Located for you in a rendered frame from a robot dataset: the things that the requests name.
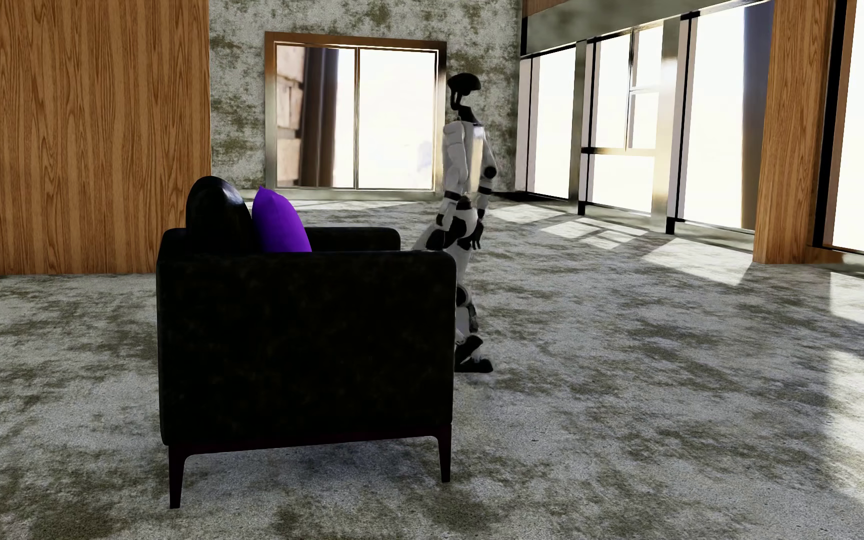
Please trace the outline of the white black robot pelvis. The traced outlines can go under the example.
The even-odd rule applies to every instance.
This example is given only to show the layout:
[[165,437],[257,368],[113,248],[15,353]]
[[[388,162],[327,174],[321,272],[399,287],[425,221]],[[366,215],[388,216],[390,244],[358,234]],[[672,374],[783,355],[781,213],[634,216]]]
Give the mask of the white black robot pelvis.
[[446,251],[453,243],[462,247],[461,240],[475,228],[478,220],[477,209],[468,196],[462,195],[452,215],[453,219],[448,231],[437,230],[435,224],[426,227],[419,239],[414,242],[412,250]]

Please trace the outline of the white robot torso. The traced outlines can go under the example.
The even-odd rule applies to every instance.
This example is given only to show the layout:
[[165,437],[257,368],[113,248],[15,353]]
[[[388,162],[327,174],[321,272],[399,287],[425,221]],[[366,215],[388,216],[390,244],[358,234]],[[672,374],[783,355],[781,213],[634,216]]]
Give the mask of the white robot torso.
[[475,192],[477,190],[479,175],[480,175],[480,167],[481,167],[481,152],[482,152],[482,143],[477,141],[474,134],[474,126],[472,123],[467,122],[466,125],[466,133],[465,133],[465,144],[466,144],[466,155],[469,159],[469,176],[468,176],[468,193]]

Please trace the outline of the white black robot legs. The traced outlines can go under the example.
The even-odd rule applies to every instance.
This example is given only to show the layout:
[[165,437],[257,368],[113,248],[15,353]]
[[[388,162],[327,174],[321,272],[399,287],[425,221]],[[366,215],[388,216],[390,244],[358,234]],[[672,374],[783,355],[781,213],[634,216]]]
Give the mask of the white black robot legs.
[[492,363],[479,348],[483,340],[478,333],[477,313],[470,289],[464,285],[464,276],[472,251],[453,243],[445,249],[457,267],[454,370],[457,373],[491,373]]

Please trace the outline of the wood framed window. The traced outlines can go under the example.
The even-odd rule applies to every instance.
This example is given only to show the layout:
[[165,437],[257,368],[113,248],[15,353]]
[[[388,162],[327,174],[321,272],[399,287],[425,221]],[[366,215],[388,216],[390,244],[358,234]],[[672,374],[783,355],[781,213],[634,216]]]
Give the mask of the wood framed window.
[[443,193],[448,44],[265,33],[265,178],[294,200]]

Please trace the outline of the black robot head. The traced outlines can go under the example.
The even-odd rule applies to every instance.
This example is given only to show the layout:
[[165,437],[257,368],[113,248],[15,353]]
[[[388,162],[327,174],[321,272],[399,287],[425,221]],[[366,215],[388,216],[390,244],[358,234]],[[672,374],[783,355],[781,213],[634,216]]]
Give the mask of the black robot head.
[[474,115],[472,108],[466,104],[462,104],[464,97],[481,90],[482,85],[480,80],[473,73],[462,72],[448,78],[446,84],[450,90],[450,108],[453,112],[456,112],[458,120],[469,122],[474,126],[482,126],[482,123]]

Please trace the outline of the purple cushion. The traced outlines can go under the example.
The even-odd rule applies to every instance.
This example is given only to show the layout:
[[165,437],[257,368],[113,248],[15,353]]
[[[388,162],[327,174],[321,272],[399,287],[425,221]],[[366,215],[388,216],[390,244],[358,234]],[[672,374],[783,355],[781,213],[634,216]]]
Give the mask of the purple cushion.
[[259,187],[251,215],[262,252],[311,252],[300,216],[293,204],[278,192]]

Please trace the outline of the black glossy cushion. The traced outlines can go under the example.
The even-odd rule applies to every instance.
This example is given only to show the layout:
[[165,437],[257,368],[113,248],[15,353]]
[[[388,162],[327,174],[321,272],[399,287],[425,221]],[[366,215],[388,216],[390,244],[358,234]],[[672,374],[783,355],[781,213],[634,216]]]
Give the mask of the black glossy cushion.
[[237,189],[222,178],[199,178],[186,202],[186,237],[198,253],[260,251],[253,218]]

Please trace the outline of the wooden pillar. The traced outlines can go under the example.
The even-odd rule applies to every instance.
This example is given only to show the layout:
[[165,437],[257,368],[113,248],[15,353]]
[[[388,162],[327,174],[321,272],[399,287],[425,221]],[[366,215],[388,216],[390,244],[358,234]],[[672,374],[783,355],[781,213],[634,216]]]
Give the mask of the wooden pillar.
[[803,264],[812,243],[835,0],[774,0],[752,260]]

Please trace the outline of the black framed glass wall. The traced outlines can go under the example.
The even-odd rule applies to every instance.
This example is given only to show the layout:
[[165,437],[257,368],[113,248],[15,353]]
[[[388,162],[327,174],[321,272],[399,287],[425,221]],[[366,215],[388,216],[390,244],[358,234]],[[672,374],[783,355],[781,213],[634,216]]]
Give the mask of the black framed glass wall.
[[514,190],[757,226],[774,0],[522,0]]

